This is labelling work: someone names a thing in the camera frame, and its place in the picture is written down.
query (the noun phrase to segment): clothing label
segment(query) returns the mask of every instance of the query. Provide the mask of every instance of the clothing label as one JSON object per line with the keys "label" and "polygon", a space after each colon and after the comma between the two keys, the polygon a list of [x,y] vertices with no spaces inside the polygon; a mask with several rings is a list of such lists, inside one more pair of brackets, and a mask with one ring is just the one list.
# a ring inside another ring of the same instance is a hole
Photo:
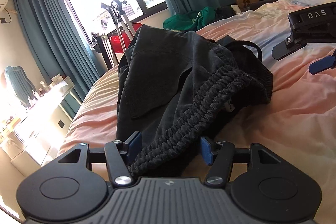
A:
{"label": "clothing label", "polygon": [[233,105],[233,103],[231,102],[231,99],[228,100],[225,104],[224,104],[225,110],[227,112],[232,112],[235,110],[235,106]]}

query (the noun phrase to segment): bed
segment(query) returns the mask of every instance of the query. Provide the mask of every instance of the bed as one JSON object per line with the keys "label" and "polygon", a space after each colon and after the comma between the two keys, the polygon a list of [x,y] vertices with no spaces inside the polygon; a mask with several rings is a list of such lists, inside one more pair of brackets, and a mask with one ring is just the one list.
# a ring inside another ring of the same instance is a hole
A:
{"label": "bed", "polygon": [[[275,45],[290,34],[288,13],[336,0],[279,0],[256,11],[247,11],[204,27],[197,33],[218,40],[230,35],[256,43],[263,64],[274,74],[273,95],[268,105],[242,109],[217,135],[237,147],[258,142],[314,178],[323,198],[315,220],[336,221],[336,70],[318,75],[308,72],[310,63],[332,54],[333,44],[308,44],[283,60],[272,58]],[[74,118],[59,155],[80,142],[103,147],[116,137],[117,67],[108,71],[91,88]],[[204,178],[209,167],[197,156],[183,176]],[[105,165],[93,170],[108,180]],[[231,179],[246,171],[235,165]]]}

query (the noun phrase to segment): black robotic device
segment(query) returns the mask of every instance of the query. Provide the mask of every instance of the black robotic device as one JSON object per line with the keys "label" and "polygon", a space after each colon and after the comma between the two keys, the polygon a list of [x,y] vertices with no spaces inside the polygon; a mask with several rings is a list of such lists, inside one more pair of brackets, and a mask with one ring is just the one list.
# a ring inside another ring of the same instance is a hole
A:
{"label": "black robotic device", "polygon": [[[307,43],[336,42],[336,2],[318,5],[288,14],[291,35],[276,45],[272,56],[281,60],[286,56],[305,47]],[[312,63],[309,67],[311,74],[317,74],[326,69],[336,67],[336,51]]]}
{"label": "black robotic device", "polygon": [[[141,133],[90,149],[80,143],[27,177],[16,198],[26,224],[314,223],[322,199],[308,175],[261,144],[235,148],[202,137],[212,165],[199,178],[131,177],[126,165],[141,149]],[[91,171],[106,163],[110,181]],[[248,170],[229,181],[234,163]]]}

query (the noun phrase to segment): drawstring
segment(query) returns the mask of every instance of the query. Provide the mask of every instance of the drawstring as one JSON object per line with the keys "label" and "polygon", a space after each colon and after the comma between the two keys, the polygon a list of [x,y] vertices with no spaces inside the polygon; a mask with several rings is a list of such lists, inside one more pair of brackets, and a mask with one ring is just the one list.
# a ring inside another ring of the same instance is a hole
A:
{"label": "drawstring", "polygon": [[253,42],[245,41],[245,40],[232,41],[232,42],[229,42],[228,44],[226,44],[225,47],[229,48],[230,46],[234,47],[234,46],[238,46],[238,45],[249,46],[249,47],[256,48],[257,53],[258,53],[257,58],[260,60],[260,62],[263,60],[263,52],[261,51],[261,48],[258,45],[254,44]]}

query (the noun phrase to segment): wall switch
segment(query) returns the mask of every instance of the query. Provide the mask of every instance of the wall switch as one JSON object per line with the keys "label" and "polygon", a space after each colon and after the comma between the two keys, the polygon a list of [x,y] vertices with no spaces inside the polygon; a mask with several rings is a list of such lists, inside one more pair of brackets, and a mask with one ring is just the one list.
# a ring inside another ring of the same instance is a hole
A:
{"label": "wall switch", "polygon": [[63,127],[64,127],[64,122],[62,122],[62,120],[59,120],[58,125],[59,125],[61,128],[63,128]]}

